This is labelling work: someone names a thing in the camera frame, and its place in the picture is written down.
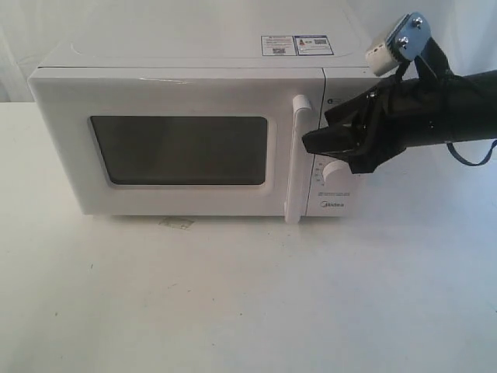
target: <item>door handle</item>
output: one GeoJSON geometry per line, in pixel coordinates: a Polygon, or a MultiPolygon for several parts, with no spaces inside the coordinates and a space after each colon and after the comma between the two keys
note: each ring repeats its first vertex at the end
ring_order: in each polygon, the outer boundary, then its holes
{"type": "Polygon", "coordinates": [[[302,136],[311,130],[313,111],[309,99],[304,95],[294,97],[294,132],[290,151],[290,174],[288,178],[287,202],[285,203],[285,221],[296,224],[301,219],[302,191],[306,170],[306,158],[302,136]]]}

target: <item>white table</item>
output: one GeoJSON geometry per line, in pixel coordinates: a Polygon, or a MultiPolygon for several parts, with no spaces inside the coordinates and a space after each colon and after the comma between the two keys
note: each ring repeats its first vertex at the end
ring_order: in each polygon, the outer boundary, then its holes
{"type": "Polygon", "coordinates": [[[410,150],[355,218],[188,230],[81,215],[34,104],[0,163],[1,372],[497,369],[495,162],[410,150]]]}

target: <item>dark glass window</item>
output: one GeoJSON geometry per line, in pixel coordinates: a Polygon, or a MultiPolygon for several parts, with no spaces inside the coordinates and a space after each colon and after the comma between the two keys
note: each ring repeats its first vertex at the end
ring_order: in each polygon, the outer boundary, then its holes
{"type": "Polygon", "coordinates": [[[91,117],[110,180],[123,185],[260,185],[261,117],[91,117]]]}

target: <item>midea logo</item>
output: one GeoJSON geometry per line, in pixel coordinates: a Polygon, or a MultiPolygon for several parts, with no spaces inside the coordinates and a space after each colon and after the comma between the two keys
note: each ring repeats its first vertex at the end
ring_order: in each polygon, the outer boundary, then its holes
{"type": "Polygon", "coordinates": [[[345,207],[345,204],[334,204],[332,202],[328,202],[326,200],[321,202],[321,207],[327,208],[327,207],[345,207]]]}

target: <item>label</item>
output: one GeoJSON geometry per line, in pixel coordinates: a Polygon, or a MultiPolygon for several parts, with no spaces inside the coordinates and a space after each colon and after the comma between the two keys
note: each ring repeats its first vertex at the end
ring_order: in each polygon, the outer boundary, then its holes
{"type": "Polygon", "coordinates": [[[261,37],[263,56],[297,56],[294,37],[261,37]]]}
{"type": "Polygon", "coordinates": [[[332,56],[333,49],[326,35],[295,36],[299,56],[332,56]]]}

